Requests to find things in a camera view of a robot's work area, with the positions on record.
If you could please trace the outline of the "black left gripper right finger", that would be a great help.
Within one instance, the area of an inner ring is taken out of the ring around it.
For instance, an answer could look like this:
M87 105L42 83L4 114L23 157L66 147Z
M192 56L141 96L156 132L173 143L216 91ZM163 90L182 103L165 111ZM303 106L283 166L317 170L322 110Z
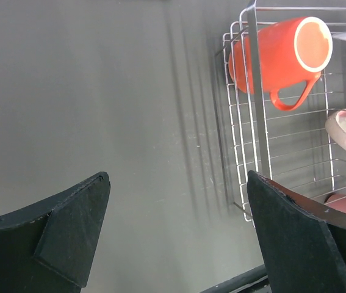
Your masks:
M272 292L346 292L346 213L253 170L247 195Z

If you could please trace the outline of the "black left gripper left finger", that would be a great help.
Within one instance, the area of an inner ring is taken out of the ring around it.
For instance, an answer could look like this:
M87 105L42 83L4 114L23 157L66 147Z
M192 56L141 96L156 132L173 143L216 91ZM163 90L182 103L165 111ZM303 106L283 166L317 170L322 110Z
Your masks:
M81 292L106 214L110 178L99 172L0 215L0 292Z

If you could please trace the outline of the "steel wire dish rack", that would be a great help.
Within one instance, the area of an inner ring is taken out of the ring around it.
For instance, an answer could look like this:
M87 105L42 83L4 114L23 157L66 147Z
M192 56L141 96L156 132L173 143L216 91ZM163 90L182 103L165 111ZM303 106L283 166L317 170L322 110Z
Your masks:
M330 64L292 112L275 109L268 94L258 104L253 95L238 90L228 73L217 82L225 184L245 222L251 223L246 191L250 170L313 200L346 202L346 151L325 131L325 120L346 108L346 42L335 43ZM257 107L262 120L256 117Z

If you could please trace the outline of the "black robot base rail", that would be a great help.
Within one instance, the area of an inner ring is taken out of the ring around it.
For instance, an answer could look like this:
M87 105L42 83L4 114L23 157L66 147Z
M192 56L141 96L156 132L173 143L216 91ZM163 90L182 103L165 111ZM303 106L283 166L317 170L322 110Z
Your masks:
M271 291L265 265L261 265L201 293L269 293Z

